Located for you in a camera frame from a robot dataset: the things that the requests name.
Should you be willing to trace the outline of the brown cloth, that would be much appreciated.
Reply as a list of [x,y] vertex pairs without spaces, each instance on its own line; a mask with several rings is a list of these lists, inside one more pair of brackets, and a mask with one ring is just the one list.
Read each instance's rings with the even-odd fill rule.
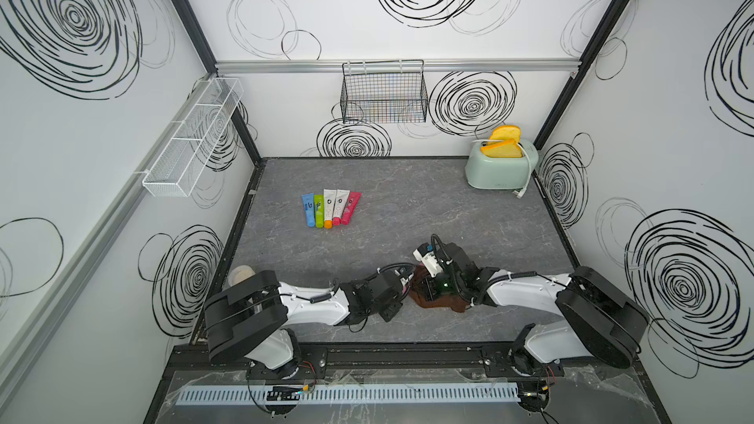
[[470,308],[470,303],[456,292],[447,275],[432,277],[424,266],[416,267],[408,295],[425,309],[450,308],[465,313]]

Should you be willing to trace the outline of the crimson pink toothpaste tube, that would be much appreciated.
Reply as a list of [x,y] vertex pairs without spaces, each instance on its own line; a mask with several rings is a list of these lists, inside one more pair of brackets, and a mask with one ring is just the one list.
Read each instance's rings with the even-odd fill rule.
[[357,204],[359,204],[360,199],[361,199],[360,192],[350,192],[344,211],[341,216],[342,225],[349,225],[349,223],[351,222],[351,218],[353,218],[353,214],[355,213],[355,208],[357,208]]

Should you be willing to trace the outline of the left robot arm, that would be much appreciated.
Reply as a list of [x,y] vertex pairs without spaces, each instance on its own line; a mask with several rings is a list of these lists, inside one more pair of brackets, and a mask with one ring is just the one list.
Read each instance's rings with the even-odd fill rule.
[[214,294],[204,304],[209,361],[246,359],[271,371],[300,362],[294,325],[353,327],[374,315],[389,322],[400,311],[414,277],[412,263],[393,263],[330,288],[304,288],[261,271]]

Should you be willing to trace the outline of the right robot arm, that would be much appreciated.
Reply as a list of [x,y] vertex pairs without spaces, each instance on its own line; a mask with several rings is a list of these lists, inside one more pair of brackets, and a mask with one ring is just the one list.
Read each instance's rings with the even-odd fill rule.
[[410,296],[421,307],[463,313],[481,305],[520,306],[559,316],[551,324],[525,325],[512,342],[508,362],[522,376],[583,357],[627,369],[640,354],[647,313],[590,267],[558,275],[480,268],[458,245],[438,237],[420,245],[414,258],[419,265]]

